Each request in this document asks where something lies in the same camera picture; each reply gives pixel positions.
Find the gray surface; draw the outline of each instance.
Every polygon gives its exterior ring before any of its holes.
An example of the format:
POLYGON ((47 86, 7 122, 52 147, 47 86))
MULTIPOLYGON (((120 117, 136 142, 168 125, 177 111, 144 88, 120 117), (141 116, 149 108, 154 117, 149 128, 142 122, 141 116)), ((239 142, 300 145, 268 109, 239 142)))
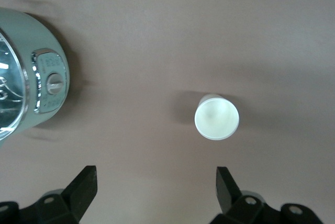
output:
POLYGON ((335 219, 335 0, 0 0, 43 19, 68 54, 58 114, 0 149, 0 199, 27 206, 97 165, 85 223, 198 223, 220 211, 216 166, 273 207, 335 219), (218 93, 237 132, 204 139, 218 93))

